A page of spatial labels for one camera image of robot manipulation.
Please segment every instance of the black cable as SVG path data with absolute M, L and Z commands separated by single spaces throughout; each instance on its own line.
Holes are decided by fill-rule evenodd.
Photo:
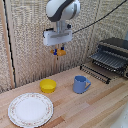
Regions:
M 73 34 L 79 32 L 79 31 L 81 31 L 81 30 L 83 30 L 83 29 L 86 29 L 86 28 L 88 28 L 88 27 L 90 27 L 90 26 L 96 24 L 97 22 L 103 20 L 104 18 L 106 18 L 108 15 L 110 15 L 112 12 L 114 12 L 116 9 L 118 9 L 122 4 L 124 4 L 124 3 L 127 2 L 127 1 L 128 1 L 128 0 L 123 1 L 121 4 L 119 4 L 116 8 L 114 8 L 111 12 L 109 12 L 107 15 L 105 15 L 105 16 L 102 17 L 101 19 L 95 21 L 94 23 L 92 23 L 92 24 L 90 24 L 90 25 L 88 25 L 88 26 L 86 26 L 86 27 L 84 27 L 84 28 L 81 28 L 81 29 L 79 29 L 79 30 L 73 32 Z

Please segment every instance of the mug handle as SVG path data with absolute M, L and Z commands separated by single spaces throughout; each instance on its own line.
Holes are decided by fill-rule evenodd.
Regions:
M 88 79 L 86 79 L 86 82 L 87 82 L 87 83 L 89 83 L 89 85 L 85 88 L 84 92 L 85 92 L 85 91 L 87 91 L 87 90 L 88 90 L 88 88 L 89 88 L 89 87 L 90 87 L 90 85 L 91 85 L 91 82 L 90 82 Z

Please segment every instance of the blue mug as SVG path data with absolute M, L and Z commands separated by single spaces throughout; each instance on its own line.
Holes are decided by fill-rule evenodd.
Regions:
M 78 94 L 84 93 L 85 91 L 87 91 L 87 89 L 90 87 L 90 85 L 91 85 L 91 82 L 86 77 L 75 76 L 73 91 Z

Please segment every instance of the decorative plate border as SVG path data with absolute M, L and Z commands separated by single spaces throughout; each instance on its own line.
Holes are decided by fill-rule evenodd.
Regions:
M 35 122 L 25 122 L 17 117 L 16 111 L 15 111 L 16 105 L 29 97 L 37 98 L 37 99 L 41 100 L 44 104 L 47 105 L 46 110 L 48 110 L 48 111 L 47 111 L 47 113 L 45 113 L 45 118 L 42 117 L 40 120 L 37 120 Z M 10 120 L 15 125 L 20 126 L 20 127 L 28 127 L 28 128 L 29 127 L 39 127 L 39 126 L 45 124 L 52 117 L 52 115 L 53 115 L 53 104 L 52 104 L 51 100 L 49 98 L 47 98 L 46 96 L 39 94 L 39 93 L 22 94 L 22 95 L 16 97 L 11 102 L 11 104 L 9 105 L 9 108 L 8 108 L 8 116 L 9 116 Z

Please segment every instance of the corrugated wall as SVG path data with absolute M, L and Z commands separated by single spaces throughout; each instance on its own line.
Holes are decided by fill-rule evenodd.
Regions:
M 105 16 L 122 0 L 101 0 L 97 20 Z M 93 54 L 97 49 L 97 42 L 110 37 L 117 37 L 125 39 L 128 31 L 128 2 L 124 3 L 116 11 L 111 13 L 104 20 L 97 23 L 92 33 L 92 39 L 90 41 L 90 50 L 88 56 Z
M 0 93 L 14 88 L 4 6 L 0 0 Z
M 80 0 L 79 17 L 69 21 L 76 31 L 95 20 L 99 0 Z M 45 7 L 47 0 L 6 1 L 17 86 L 25 85 L 85 61 L 85 49 L 92 27 L 73 36 L 65 46 L 67 55 L 53 56 L 43 45 L 43 31 L 50 28 Z

